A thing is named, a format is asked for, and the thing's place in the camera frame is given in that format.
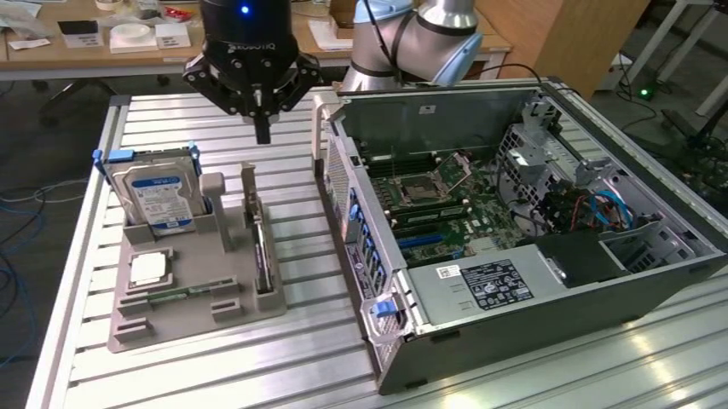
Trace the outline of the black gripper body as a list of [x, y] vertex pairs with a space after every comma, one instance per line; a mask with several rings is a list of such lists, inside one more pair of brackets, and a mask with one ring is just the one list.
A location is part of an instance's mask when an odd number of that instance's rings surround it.
[[299, 55], [290, 1], [202, 1], [207, 61], [238, 95], [235, 108], [256, 124], [270, 121], [295, 83]]

